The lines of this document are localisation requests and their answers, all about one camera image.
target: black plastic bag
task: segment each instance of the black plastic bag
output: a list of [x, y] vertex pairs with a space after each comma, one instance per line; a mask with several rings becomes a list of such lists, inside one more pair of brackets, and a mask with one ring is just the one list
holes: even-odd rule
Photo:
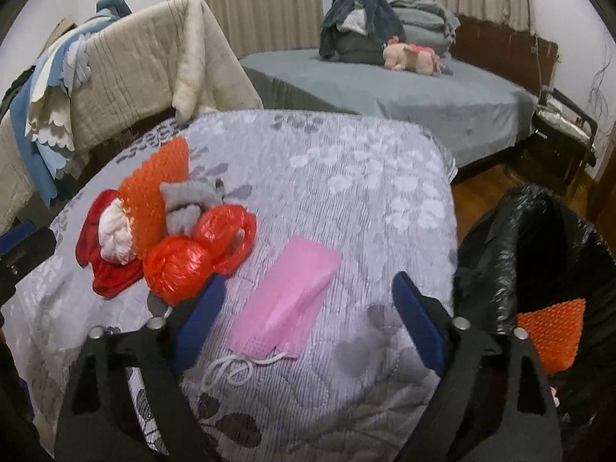
[[564, 460], [613, 460], [616, 264], [594, 226], [530, 185], [509, 190], [460, 246], [455, 313], [486, 331], [510, 334], [517, 313], [578, 298], [586, 310], [577, 357], [549, 377], [561, 402]]

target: silver bolt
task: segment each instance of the silver bolt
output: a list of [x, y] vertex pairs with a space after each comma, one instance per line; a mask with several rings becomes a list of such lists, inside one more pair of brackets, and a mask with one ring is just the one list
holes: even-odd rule
[[470, 328], [470, 321], [462, 316], [456, 316], [452, 323], [458, 330], [468, 330]]
[[150, 330], [160, 330], [162, 327], [165, 326], [166, 323], [167, 323], [167, 320], [163, 318], [162, 316], [154, 316], [153, 318], [150, 318], [148, 320], [148, 322], [146, 323], [146, 326]]
[[91, 339], [100, 339], [103, 335], [105, 335], [105, 329], [102, 326], [95, 326], [87, 335]]
[[529, 338], [529, 333], [521, 326], [517, 326], [513, 329], [513, 335], [515, 335], [521, 341], [525, 341]]

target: mask ear loop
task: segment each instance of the mask ear loop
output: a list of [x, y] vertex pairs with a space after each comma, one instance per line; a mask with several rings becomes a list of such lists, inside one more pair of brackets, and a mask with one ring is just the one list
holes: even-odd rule
[[[232, 363], [238, 362], [239, 367], [237, 367], [233, 371], [229, 371], [229, 374], [227, 375], [227, 382], [234, 387], [238, 387], [239, 385], [246, 384], [252, 378], [255, 365], [257, 365], [258, 367], [271, 365], [277, 361], [280, 361], [285, 356], [286, 353], [281, 352], [279, 354], [276, 354], [275, 356], [272, 356], [271, 358], [266, 358], [264, 360], [250, 360], [245, 357], [238, 356], [237, 354], [230, 354], [228, 356], [224, 356], [222, 358], [214, 360], [209, 364], [209, 366], [203, 373], [203, 378], [201, 380], [201, 390], [203, 390], [204, 392], [211, 390], [221, 380], [221, 378], [223, 378], [227, 369], [231, 366]], [[212, 380], [208, 382], [209, 376], [212, 375], [212, 373], [214, 373], [214, 371], [218, 367], [220, 367], [220, 369], [218, 369]], [[244, 372], [244, 370], [248, 370], [245, 377], [241, 379], [233, 379], [233, 377], [235, 377], [239, 373]]]

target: face mask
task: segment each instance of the face mask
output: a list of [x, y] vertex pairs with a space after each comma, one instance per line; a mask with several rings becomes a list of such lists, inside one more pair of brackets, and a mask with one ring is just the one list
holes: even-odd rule
[[[227, 382], [242, 385], [255, 365], [300, 357], [340, 261], [340, 252], [292, 237], [236, 316], [227, 338], [233, 354], [210, 364], [203, 388], [213, 387], [236, 362]], [[267, 358], [274, 349], [276, 355]]]

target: red plastic bag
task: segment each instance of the red plastic bag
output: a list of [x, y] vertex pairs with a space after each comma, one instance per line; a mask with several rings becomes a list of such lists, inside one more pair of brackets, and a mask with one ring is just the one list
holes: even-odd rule
[[193, 233], [195, 240], [210, 253], [214, 271], [225, 276], [249, 256], [256, 234], [257, 218], [239, 205], [211, 208], [199, 219]]
[[183, 235], [168, 236], [144, 259], [144, 277], [150, 290], [169, 305], [195, 297], [213, 272], [210, 253]]

